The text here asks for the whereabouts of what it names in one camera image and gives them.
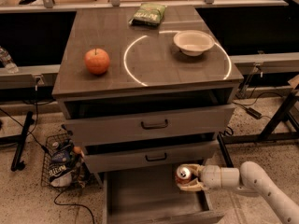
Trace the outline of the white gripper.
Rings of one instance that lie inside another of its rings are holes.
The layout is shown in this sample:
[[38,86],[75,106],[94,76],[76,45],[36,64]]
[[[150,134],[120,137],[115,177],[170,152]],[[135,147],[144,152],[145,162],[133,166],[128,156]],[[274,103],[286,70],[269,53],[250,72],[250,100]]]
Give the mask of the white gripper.
[[184,164],[184,177],[192,180],[189,183],[180,184],[178,187],[183,191],[197,192],[208,189],[219,189],[221,187],[221,168],[217,165],[203,166],[200,164]]

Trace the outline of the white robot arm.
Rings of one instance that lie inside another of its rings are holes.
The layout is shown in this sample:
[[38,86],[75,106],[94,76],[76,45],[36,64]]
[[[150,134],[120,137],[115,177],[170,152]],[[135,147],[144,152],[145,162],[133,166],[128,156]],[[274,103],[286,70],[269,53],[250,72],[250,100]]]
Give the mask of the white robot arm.
[[239,194],[257,193],[265,199],[283,224],[299,224],[299,205],[253,161],[242,163],[240,168],[181,164],[175,171],[175,179],[183,191],[230,189]]

